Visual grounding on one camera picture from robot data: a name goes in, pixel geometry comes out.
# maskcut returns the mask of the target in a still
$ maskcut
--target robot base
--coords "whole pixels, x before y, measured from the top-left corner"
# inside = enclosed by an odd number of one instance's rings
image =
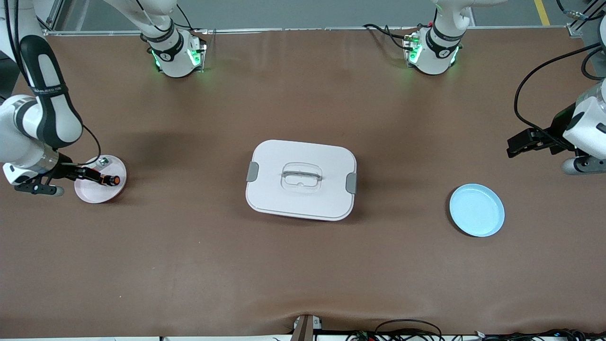
[[[439,75],[455,62],[459,47],[447,58],[438,58],[435,52],[427,47],[425,40],[428,31],[429,28],[424,27],[411,34],[412,41],[404,41],[404,46],[412,49],[412,51],[404,50],[404,58],[408,67],[415,67],[428,75]]]
[[[103,186],[102,184],[94,183],[88,180],[76,180],[74,183],[74,190],[80,199],[90,204],[105,203],[115,198],[126,184],[126,166],[122,160],[111,155],[101,155],[99,160],[106,159],[109,161],[107,164],[100,165],[97,161],[91,164],[90,167],[97,171],[102,171],[103,174],[117,175],[120,177],[120,184],[117,186]]]
[[[187,49],[183,49],[175,56],[172,62],[161,61],[153,51],[151,55],[156,62],[156,68],[160,73],[164,73],[169,77],[181,78],[192,72],[204,71],[204,60],[206,59],[206,42],[200,40],[197,36],[191,35],[189,32],[179,31],[179,34],[187,37]]]

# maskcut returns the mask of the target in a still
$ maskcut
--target brown table surface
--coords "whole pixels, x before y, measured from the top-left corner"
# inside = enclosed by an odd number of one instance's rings
[[[157,73],[137,36],[50,38],[73,103],[128,165],[119,200],[16,193],[0,181],[0,336],[284,333],[425,319],[444,333],[606,328],[604,177],[564,175],[546,150],[508,159],[526,127],[514,92],[577,49],[566,29],[470,30],[441,76],[404,66],[365,31],[212,38],[204,73]],[[552,117],[593,83],[578,55],[533,78],[527,118]],[[358,159],[353,212],[336,223],[253,211],[254,148],[333,144]],[[84,136],[63,153],[95,153]],[[507,218],[459,232],[449,194],[481,183]]]

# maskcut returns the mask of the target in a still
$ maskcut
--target white robotic arm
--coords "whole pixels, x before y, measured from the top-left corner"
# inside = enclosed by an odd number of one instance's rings
[[[461,38],[471,23],[466,16],[467,7],[488,7],[507,0],[430,0],[436,5],[436,19],[431,27],[414,33],[413,41],[406,45],[409,64],[429,75],[438,75],[455,61]]]
[[[0,50],[22,67],[36,95],[11,96],[0,106],[0,163],[8,182],[18,191],[47,195],[62,194],[60,187],[49,185],[51,178],[117,185],[118,177],[78,167],[57,151],[78,141],[82,120],[42,35],[32,0],[1,2]],[[45,184],[42,177],[48,178]]]
[[[528,128],[507,140],[510,158],[531,150],[549,148],[551,154],[575,152],[562,164],[568,175],[606,173],[606,87],[599,83],[583,93],[575,103],[559,112],[543,132]]]
[[[176,0],[105,0],[131,20],[151,46],[156,65],[167,76],[183,77],[202,67],[206,42],[177,29],[169,17]]]

